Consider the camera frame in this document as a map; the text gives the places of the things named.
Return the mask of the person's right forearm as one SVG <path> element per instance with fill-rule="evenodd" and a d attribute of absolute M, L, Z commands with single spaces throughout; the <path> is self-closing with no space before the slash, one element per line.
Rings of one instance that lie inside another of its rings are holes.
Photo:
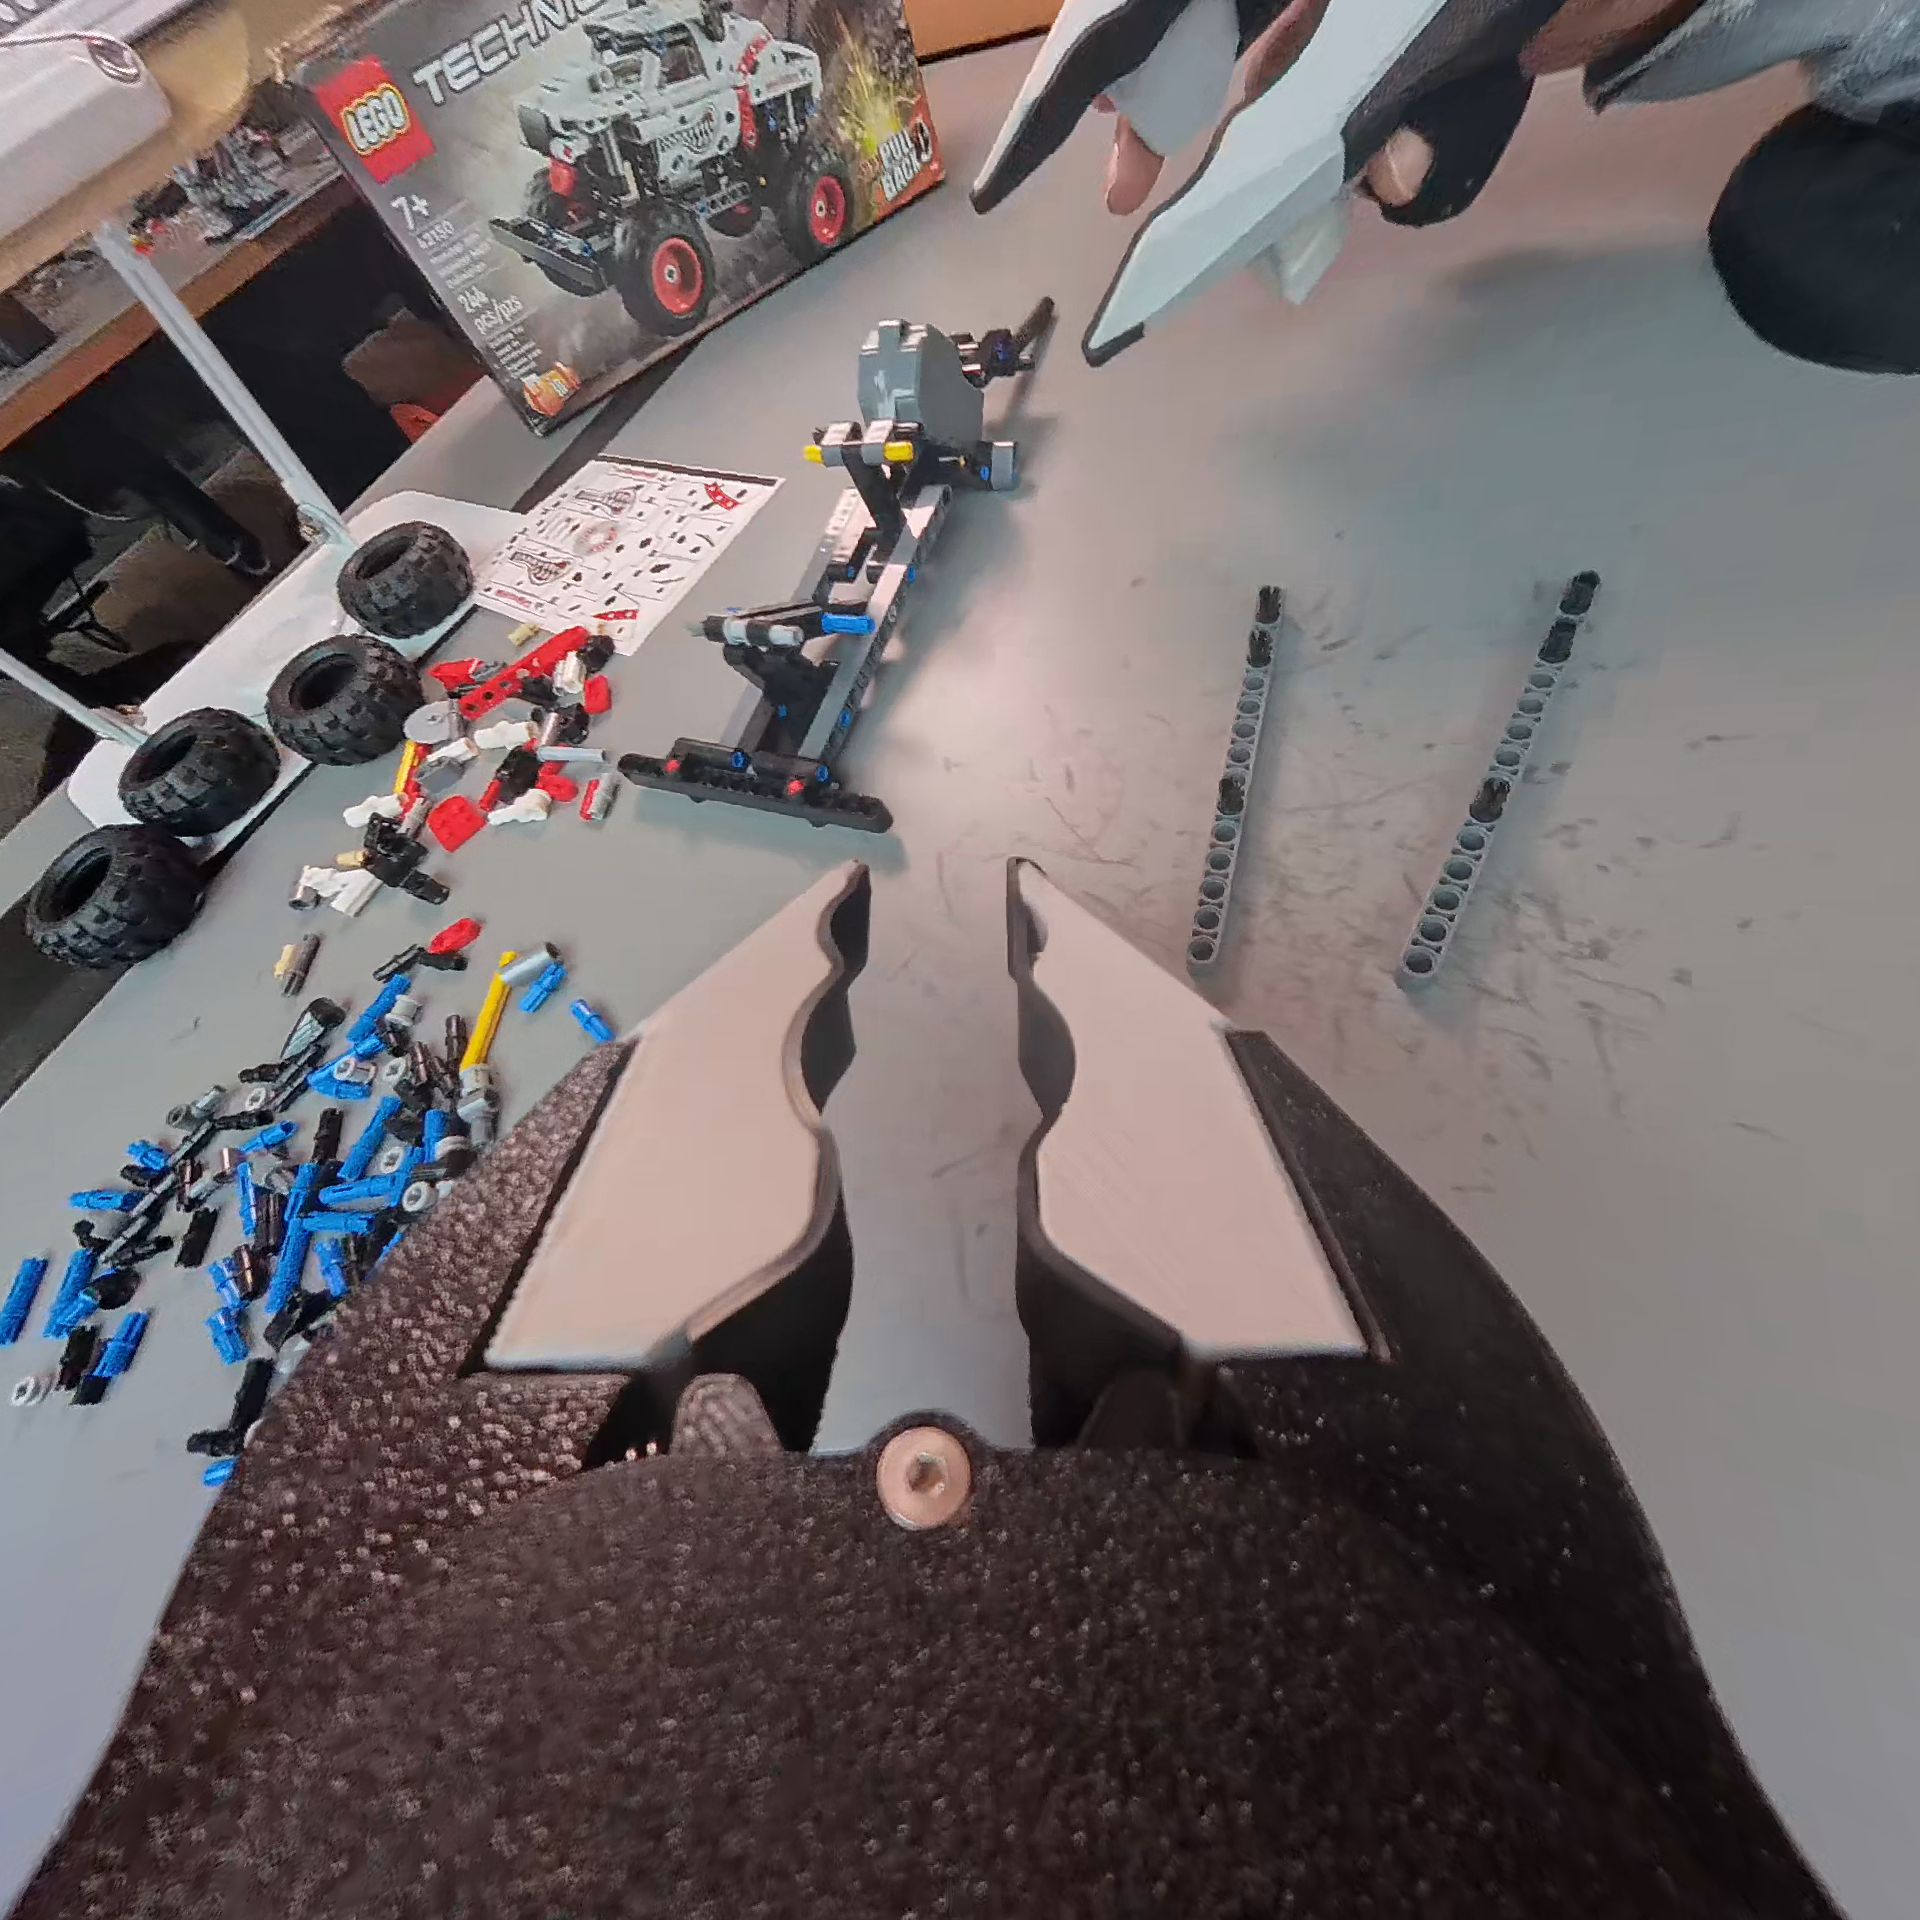
<path fill-rule="evenodd" d="M 1678 104 L 1792 65 L 1812 104 L 1873 122 L 1918 102 L 1918 6 L 1571 2 L 1521 60 L 1533 75 L 1577 70 L 1596 111 Z"/>

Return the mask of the pile of blue black pins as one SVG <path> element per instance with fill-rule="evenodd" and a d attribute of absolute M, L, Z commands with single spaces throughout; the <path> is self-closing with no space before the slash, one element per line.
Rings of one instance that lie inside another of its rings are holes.
<path fill-rule="evenodd" d="M 462 975 L 485 923 L 462 918 L 372 972 L 364 1003 L 316 998 L 275 1056 L 173 1107 L 108 1185 L 67 1196 L 70 1247 L 4 1286 L 2 1339 L 42 1343 L 8 1404 L 96 1409 L 154 1327 L 142 1287 L 171 1260 L 209 1290 L 204 1331 L 230 1411 L 188 1454 L 217 1489 L 283 1366 L 369 1283 L 491 1140 L 489 1065 L 460 1074 L 472 1020 L 426 1031 L 420 977 Z"/>

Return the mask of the toy truck set box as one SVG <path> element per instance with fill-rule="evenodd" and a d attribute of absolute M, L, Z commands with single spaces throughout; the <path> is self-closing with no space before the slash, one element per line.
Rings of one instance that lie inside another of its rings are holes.
<path fill-rule="evenodd" d="M 900 2 L 357 6 L 281 75 L 538 434 L 944 179 Z"/>

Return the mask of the metal stand pole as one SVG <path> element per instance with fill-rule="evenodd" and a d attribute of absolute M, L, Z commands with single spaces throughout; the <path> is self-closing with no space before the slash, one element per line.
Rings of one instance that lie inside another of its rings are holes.
<path fill-rule="evenodd" d="M 46 673 L 12 657 L 8 650 L 2 650 L 2 675 L 101 742 L 136 750 L 149 738 L 147 729 L 138 723 L 138 711 L 90 705 L 68 686 L 49 679 Z"/>
<path fill-rule="evenodd" d="M 308 471 L 302 455 L 281 434 L 275 419 L 252 393 L 250 385 L 234 370 L 204 324 L 188 311 L 158 267 L 132 249 L 122 225 L 106 222 L 92 232 L 94 247 L 106 263 L 131 288 L 132 297 L 152 313 L 158 330 L 180 350 L 182 359 L 209 387 L 229 419 L 252 442 L 254 451 L 275 471 L 283 492 L 296 503 L 296 515 L 308 539 L 348 548 L 349 529 L 333 510 L 320 481 Z"/>

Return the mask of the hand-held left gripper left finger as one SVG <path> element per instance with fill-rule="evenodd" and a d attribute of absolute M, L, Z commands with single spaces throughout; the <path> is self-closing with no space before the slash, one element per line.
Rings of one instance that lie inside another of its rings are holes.
<path fill-rule="evenodd" d="M 650 1428 L 696 1378 L 740 1377 L 782 1448 L 814 1446 L 853 1290 L 824 1108 L 856 1059 L 872 913 L 869 866 L 840 864 L 625 1038 L 489 1371 L 625 1377 Z"/>

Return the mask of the yellow axle rod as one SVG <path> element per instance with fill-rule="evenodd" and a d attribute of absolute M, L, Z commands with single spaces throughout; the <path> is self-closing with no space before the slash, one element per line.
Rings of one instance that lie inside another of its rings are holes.
<path fill-rule="evenodd" d="M 460 1074 L 468 1074 L 472 1071 L 489 1064 L 493 1038 L 513 990 L 509 972 L 517 968 L 520 958 L 520 952 L 506 952 L 499 956 L 477 1015 L 472 1022 L 468 1041 L 464 1046 L 464 1054 L 457 1067 Z"/>

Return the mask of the white sticker sheet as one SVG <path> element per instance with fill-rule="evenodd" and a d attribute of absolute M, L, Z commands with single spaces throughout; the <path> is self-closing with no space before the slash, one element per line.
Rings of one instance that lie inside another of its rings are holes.
<path fill-rule="evenodd" d="M 605 634 L 633 657 L 780 487 L 753 471 L 592 459 L 476 568 L 474 601 L 541 634 Z"/>

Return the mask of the wood-edged grey table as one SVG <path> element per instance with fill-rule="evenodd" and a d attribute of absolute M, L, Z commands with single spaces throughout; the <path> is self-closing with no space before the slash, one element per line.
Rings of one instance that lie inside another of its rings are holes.
<path fill-rule="evenodd" d="M 902 19 L 916 56 L 926 62 L 1045 33 L 1061 8 L 1061 2 L 905 0 Z"/>

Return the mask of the pile of toy brick pieces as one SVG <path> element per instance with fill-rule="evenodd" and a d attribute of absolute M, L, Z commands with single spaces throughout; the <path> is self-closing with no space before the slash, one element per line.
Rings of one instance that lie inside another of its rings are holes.
<path fill-rule="evenodd" d="M 291 907 L 355 920 L 384 894 L 436 907 L 449 902 L 436 864 L 485 833 L 541 826 L 569 806 L 602 819 L 613 776 L 592 729 L 613 707 L 613 657 L 610 636 L 569 630 L 506 662 L 410 658 L 424 705 L 404 742 L 364 763 L 381 787 L 344 812 L 348 851 L 304 866 Z"/>

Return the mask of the long grey beam with pins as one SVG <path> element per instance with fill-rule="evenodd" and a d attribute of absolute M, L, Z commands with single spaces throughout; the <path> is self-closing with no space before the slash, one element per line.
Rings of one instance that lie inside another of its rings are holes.
<path fill-rule="evenodd" d="M 1428 988 L 1443 975 L 1456 947 L 1461 921 L 1468 918 L 1482 887 L 1502 822 L 1521 792 L 1524 771 L 1546 729 L 1547 711 L 1569 673 L 1576 642 L 1594 615 L 1597 593 L 1597 572 L 1584 568 L 1569 579 L 1557 600 L 1552 622 L 1526 665 L 1526 675 L 1502 723 L 1496 748 L 1480 772 L 1464 819 L 1408 931 L 1397 963 L 1397 983 L 1403 993 Z"/>

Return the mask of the white flat box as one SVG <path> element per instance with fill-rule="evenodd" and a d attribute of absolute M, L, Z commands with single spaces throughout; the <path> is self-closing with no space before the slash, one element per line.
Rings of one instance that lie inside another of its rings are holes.
<path fill-rule="evenodd" d="M 2 6 L 2 236 L 163 134 L 173 111 L 138 42 L 188 2 Z"/>

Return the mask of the long grey perforated beam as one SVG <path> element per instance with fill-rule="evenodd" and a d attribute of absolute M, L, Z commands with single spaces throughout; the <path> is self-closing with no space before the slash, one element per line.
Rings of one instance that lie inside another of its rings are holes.
<path fill-rule="evenodd" d="M 1206 860 L 1195 889 L 1185 950 L 1192 978 L 1211 977 L 1220 968 L 1220 956 L 1227 945 L 1244 817 L 1258 772 L 1265 719 L 1277 678 L 1275 655 L 1284 630 L 1284 610 L 1284 591 L 1265 584 L 1258 591 L 1254 617 L 1246 636 L 1227 745 L 1216 782 L 1214 819 L 1206 833 Z"/>

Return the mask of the toy truck chassis assembly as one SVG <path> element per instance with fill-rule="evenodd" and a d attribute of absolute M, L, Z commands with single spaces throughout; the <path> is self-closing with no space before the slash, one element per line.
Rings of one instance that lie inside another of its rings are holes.
<path fill-rule="evenodd" d="M 745 719 L 731 737 L 678 737 L 660 756 L 621 756 L 629 785 L 816 827 L 894 827 L 883 800 L 849 787 L 841 759 L 950 503 L 1018 487 L 1019 448 L 988 434 L 988 390 L 1036 368 L 1051 323 L 1045 297 L 1018 327 L 981 337 L 916 321 L 869 332 L 856 419 L 806 446 L 809 465 L 849 481 L 812 576 L 784 601 L 691 627 L 753 689 Z"/>

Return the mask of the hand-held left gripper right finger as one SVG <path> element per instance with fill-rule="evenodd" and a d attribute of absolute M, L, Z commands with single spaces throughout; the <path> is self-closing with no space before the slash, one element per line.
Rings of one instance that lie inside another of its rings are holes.
<path fill-rule="evenodd" d="M 1230 1028 L 1200 993 L 1005 866 L 1018 1060 L 1037 1129 L 1016 1182 L 1016 1306 L 1033 1442 L 1078 1438 L 1146 1377 L 1205 1404 L 1220 1367 L 1371 1354 Z"/>

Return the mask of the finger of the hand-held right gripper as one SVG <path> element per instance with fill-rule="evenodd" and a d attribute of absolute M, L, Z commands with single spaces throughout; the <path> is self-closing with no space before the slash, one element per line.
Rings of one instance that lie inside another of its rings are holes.
<path fill-rule="evenodd" d="M 971 183 L 974 214 L 990 214 L 1018 193 L 1096 98 L 1126 81 L 1154 48 L 1154 2 L 1064 2 Z"/>
<path fill-rule="evenodd" d="M 1322 225 L 1352 179 L 1346 130 L 1443 2 L 1334 2 L 1297 65 L 1240 107 L 1198 171 L 1137 232 L 1083 337 L 1093 366 L 1177 304 Z"/>

